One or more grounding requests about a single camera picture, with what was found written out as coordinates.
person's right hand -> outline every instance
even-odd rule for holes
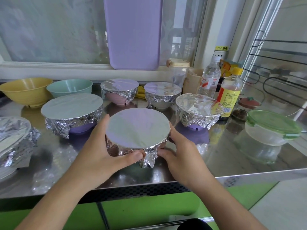
[[[204,163],[196,145],[180,134],[171,124],[171,139],[176,145],[176,154],[166,149],[159,149],[158,155],[167,161],[173,177],[193,191],[202,187],[208,179],[214,178]]]

mint green bowl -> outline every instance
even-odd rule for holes
[[[56,81],[47,86],[53,97],[60,97],[74,93],[91,93],[93,82],[86,79],[69,79]]]

yellow bowl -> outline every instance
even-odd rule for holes
[[[52,82],[52,79],[43,77],[20,79],[0,85],[0,91],[14,102],[36,107],[52,98],[46,89]]]

crumpled foil edge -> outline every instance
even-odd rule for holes
[[[175,95],[170,95],[170,96],[160,96],[160,95],[155,95],[155,94],[145,91],[145,98],[146,98],[146,101],[148,102],[149,108],[152,108],[153,103],[161,102],[161,101],[170,102],[171,104],[174,104],[178,96],[180,96],[180,93],[175,94]]]
[[[128,91],[119,91],[119,90],[106,90],[106,89],[101,89],[101,97],[102,99],[105,99],[105,94],[106,93],[117,93],[120,96],[123,96],[127,98],[126,103],[131,102],[134,97],[136,96],[136,93],[138,92],[138,88],[134,88]]]
[[[143,148],[143,149],[123,147],[123,146],[112,143],[107,137],[106,138],[106,149],[107,149],[108,153],[111,149],[116,150],[117,154],[109,153],[111,156],[123,156],[123,155],[126,155],[128,153],[140,151],[143,154],[143,159],[139,161],[140,167],[146,168],[146,167],[149,166],[150,168],[153,168],[155,161],[158,157],[158,155],[157,155],[158,148],[164,147],[163,144],[166,144],[167,140],[169,139],[169,135],[170,135],[170,132],[168,133],[167,137],[164,138],[158,144],[156,144],[154,146],[147,147],[147,148]]]
[[[32,127],[24,139],[1,155],[0,168],[14,167],[17,169],[28,167],[30,158],[33,154],[33,147],[37,147],[37,140],[39,137],[40,131]]]
[[[219,120],[222,114],[223,112],[215,116],[202,116],[194,113],[188,113],[177,105],[177,115],[179,115],[180,121],[185,127],[195,124],[209,130],[217,122],[217,120]]]
[[[98,122],[103,113],[103,105],[101,105],[96,111],[93,111],[87,115],[72,118],[72,119],[45,119],[45,125],[47,129],[60,137],[68,139],[68,133],[71,127],[80,127],[84,124]]]

red jar lid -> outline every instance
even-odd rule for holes
[[[238,101],[239,105],[249,109],[255,109],[261,106],[260,102],[255,100],[253,97],[241,97]]]

